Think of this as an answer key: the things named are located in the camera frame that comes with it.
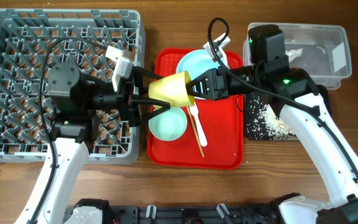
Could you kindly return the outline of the yellow plastic cup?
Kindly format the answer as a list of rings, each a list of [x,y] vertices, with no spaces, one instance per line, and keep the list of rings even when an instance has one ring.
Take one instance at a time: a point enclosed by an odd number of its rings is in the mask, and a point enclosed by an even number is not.
[[[165,101],[171,107],[186,107],[195,103],[195,97],[187,93],[186,84],[191,82],[187,71],[182,71],[159,80],[149,85],[150,98]]]

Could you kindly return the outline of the green plastic bowl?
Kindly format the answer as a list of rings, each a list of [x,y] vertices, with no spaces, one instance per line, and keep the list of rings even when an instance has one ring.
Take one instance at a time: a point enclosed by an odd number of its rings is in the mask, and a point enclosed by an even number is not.
[[[170,108],[149,120],[150,132],[162,141],[177,140],[184,134],[187,126],[187,116],[181,108]]]

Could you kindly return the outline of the white tissue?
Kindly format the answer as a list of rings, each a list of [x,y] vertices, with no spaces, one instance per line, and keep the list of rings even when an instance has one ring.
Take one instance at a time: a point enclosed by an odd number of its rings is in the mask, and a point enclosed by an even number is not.
[[[301,57],[302,53],[303,49],[289,50],[285,52],[285,54],[288,56],[289,62],[292,62],[297,57]]]

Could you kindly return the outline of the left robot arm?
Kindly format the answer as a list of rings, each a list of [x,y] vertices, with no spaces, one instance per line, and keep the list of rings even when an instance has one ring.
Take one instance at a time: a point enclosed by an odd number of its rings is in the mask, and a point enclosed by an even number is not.
[[[141,104],[153,103],[169,109],[169,104],[144,98],[142,79],[160,79],[160,75],[142,67],[126,65],[119,76],[119,88],[91,75],[81,73],[72,63],[54,65],[48,72],[50,97],[56,115],[46,130],[47,157],[34,189],[17,223],[61,223],[74,183],[88,161],[98,136],[98,110],[118,110],[121,119],[131,127],[139,126],[156,116],[143,118]]]

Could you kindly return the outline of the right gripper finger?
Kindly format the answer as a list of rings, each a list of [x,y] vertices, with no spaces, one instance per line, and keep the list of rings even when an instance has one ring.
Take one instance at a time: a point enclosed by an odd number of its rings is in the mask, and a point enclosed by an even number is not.
[[[189,96],[193,96],[195,99],[203,100],[203,97],[200,97],[201,92],[197,90],[195,86],[187,88],[186,91]]]
[[[202,75],[197,76],[192,79],[191,82],[187,84],[188,90],[204,90],[204,78]]]

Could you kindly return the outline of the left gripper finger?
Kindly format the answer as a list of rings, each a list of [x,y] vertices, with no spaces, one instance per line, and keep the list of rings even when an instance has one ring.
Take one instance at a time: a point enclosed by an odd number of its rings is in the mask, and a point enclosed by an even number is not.
[[[128,108],[130,127],[140,126],[150,119],[168,111],[170,104],[160,100],[131,100]]]
[[[134,86],[138,88],[139,93],[147,93],[148,87],[143,84],[143,77],[153,78],[153,79],[161,79],[162,76],[157,75],[153,72],[150,72],[142,67],[133,66],[131,75],[133,77]]]

